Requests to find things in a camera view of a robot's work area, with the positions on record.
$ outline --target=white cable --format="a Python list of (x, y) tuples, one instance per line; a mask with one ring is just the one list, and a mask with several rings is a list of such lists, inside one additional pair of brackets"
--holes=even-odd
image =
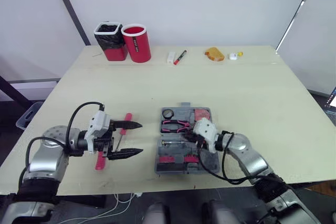
[(122, 214), (122, 213), (124, 213), (124, 212), (127, 211), (127, 209), (128, 209), (128, 208), (130, 207), (130, 205), (131, 205), (132, 199), (133, 199), (133, 195), (131, 195), (130, 199), (128, 200), (129, 202), (128, 202), (128, 205), (127, 205), (126, 209), (123, 210), (123, 211), (121, 211), (121, 212), (118, 212), (118, 213), (113, 214), (113, 215), (105, 215), (105, 216), (100, 216), (100, 217), (98, 217), (98, 216), (97, 216), (97, 217), (93, 217), (93, 218), (90, 218), (89, 220), (84, 220), (84, 221), (81, 221), (81, 222), (79, 222), (79, 223), (77, 223), (77, 224), (83, 224), (83, 223), (85, 223), (85, 222), (87, 222), (87, 221), (90, 221), (90, 220), (95, 220), (95, 219), (100, 219), (100, 218), (106, 218), (106, 217), (111, 217), (111, 216), (120, 215), (120, 214)]
[(118, 194), (114, 194), (114, 197), (115, 197), (115, 199), (116, 199), (119, 203), (128, 203), (130, 200), (132, 200), (132, 199), (135, 197), (135, 194), (133, 194), (133, 196), (132, 196), (132, 194), (131, 194), (131, 198), (130, 198), (129, 200), (126, 200), (126, 201), (121, 201), (121, 200), (119, 200), (119, 199), (118, 199)]
[(103, 212), (102, 214), (99, 214), (99, 215), (97, 215), (97, 216), (93, 216), (93, 217), (72, 218), (72, 219), (64, 220), (64, 221), (62, 221), (62, 222), (60, 222), (60, 223), (57, 223), (57, 224), (63, 224), (63, 223), (65, 223), (65, 222), (72, 221), (72, 220), (84, 220), (84, 219), (89, 220), (89, 219), (91, 219), (91, 218), (96, 218), (96, 217), (99, 217), (99, 216), (108, 214), (109, 212), (112, 212), (113, 210), (115, 210), (115, 209), (117, 208), (117, 206), (118, 206), (118, 203), (119, 203), (119, 196), (118, 196), (118, 194), (117, 194), (117, 196), (114, 195), (114, 197), (115, 197), (115, 199), (117, 200), (116, 205), (115, 205), (112, 209), (110, 209), (110, 210), (108, 210), (108, 211), (106, 211), (106, 212)]

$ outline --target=red trash can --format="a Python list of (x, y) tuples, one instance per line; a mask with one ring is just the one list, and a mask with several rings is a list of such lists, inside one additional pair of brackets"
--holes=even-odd
[(147, 29), (144, 25), (125, 25), (121, 28), (121, 33), (134, 62), (143, 63), (151, 59)]
[(94, 30), (94, 36), (110, 61), (126, 59), (127, 47), (121, 34), (122, 25), (119, 22), (101, 22)]

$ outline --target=red cup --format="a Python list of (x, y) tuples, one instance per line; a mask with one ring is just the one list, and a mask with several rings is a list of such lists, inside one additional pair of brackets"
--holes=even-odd
[(121, 29), (131, 59), (137, 63), (143, 63), (151, 59), (151, 51), (144, 25), (129, 24)]

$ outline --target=trash bag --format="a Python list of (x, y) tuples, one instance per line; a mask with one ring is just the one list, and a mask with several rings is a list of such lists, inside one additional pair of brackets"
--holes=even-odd
[[(115, 31), (117, 25), (101, 25), (98, 29), (98, 32), (110, 33)], [(97, 35), (95, 34), (95, 38), (103, 50), (110, 49), (110, 48), (121, 48), (125, 45), (125, 41), (121, 34), (122, 25), (119, 26), (119, 30), (116, 34), (110, 35)]]

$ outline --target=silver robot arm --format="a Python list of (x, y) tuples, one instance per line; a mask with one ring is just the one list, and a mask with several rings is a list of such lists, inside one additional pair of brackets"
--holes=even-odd
[(270, 215), (280, 224), (320, 224), (320, 221), (304, 205), (299, 197), (285, 184), (255, 151), (249, 139), (242, 134), (219, 133), (216, 126), (206, 118), (197, 121), (193, 132), (204, 138), (212, 153), (223, 151), (238, 161), (245, 176), (254, 186), (258, 197), (265, 202)]
[[(14, 202), (8, 206), (1, 223), (48, 221), (55, 204), (59, 202), (56, 194), (68, 166), (69, 157), (82, 156), (84, 151), (90, 153), (102, 151), (103, 157), (109, 160), (136, 155), (142, 152), (142, 149), (125, 148), (113, 152), (112, 132), (117, 128), (136, 129), (138, 127), (142, 125), (131, 121), (113, 121), (111, 116), (99, 110), (90, 120), (87, 131), (71, 128), (68, 140), (66, 126), (48, 129), (42, 137), (39, 137), (40, 147), (30, 164), (26, 166), (24, 175), (20, 179), (19, 190), (14, 196)], [(57, 140), (63, 146), (48, 139)]]

